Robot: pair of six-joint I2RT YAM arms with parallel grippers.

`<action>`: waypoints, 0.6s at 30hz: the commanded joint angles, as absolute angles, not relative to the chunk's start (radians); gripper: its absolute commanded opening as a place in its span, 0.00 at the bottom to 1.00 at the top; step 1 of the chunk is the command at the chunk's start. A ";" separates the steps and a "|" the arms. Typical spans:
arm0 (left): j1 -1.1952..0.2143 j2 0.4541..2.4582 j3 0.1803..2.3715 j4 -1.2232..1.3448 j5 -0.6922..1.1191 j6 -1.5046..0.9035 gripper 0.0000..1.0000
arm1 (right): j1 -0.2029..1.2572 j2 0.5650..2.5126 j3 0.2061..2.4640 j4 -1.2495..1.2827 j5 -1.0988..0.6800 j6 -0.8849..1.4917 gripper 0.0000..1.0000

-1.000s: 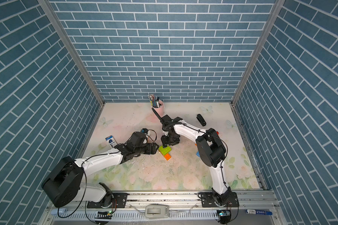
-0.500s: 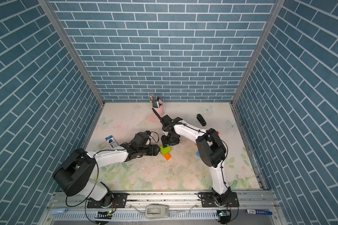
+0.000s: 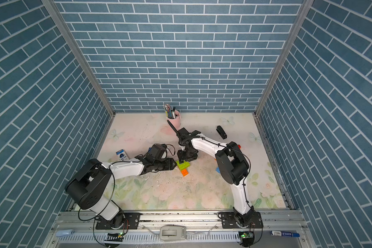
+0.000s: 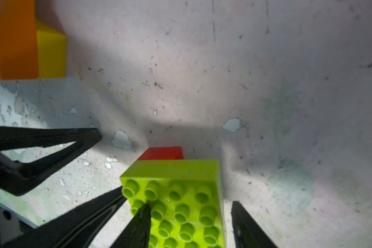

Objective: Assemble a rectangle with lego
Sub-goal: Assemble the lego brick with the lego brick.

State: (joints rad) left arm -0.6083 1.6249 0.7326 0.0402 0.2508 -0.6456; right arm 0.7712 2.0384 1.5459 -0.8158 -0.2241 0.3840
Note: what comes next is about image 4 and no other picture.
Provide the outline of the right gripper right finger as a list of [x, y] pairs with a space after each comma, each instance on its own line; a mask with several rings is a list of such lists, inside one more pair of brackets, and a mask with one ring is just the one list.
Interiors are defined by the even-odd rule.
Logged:
[[231, 218], [237, 248], [277, 248], [238, 201], [232, 202]]

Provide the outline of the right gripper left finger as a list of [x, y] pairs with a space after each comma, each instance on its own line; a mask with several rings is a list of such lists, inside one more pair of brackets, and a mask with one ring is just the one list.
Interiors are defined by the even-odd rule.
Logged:
[[112, 244], [112, 248], [147, 248], [151, 229], [151, 207], [144, 204]]

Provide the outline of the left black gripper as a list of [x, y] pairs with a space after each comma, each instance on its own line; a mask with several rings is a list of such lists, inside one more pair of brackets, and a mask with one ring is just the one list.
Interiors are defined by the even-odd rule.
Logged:
[[[0, 126], [0, 189], [25, 195], [101, 139], [97, 128]], [[109, 191], [38, 228], [0, 206], [0, 248], [87, 248], [127, 200], [122, 190]]]

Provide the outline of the lime lego brick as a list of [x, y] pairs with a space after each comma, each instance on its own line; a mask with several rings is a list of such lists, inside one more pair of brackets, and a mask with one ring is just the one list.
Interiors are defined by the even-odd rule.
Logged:
[[131, 213], [151, 208], [150, 248], [224, 248], [218, 160], [138, 160], [121, 176]]

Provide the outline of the small red lego brick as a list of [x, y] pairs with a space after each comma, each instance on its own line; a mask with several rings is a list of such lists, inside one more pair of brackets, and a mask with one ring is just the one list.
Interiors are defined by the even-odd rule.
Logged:
[[183, 160], [181, 146], [148, 148], [137, 161], [143, 160]]

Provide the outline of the orange lego brick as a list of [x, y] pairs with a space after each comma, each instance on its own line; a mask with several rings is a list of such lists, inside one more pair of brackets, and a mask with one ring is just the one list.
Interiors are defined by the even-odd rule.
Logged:
[[38, 78], [34, 1], [0, 1], [0, 79]]

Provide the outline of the yellow lego brick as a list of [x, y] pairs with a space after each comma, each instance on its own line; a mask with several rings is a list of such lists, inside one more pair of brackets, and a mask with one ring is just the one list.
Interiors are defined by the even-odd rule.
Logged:
[[40, 79], [66, 76], [67, 37], [36, 20], [38, 77]]

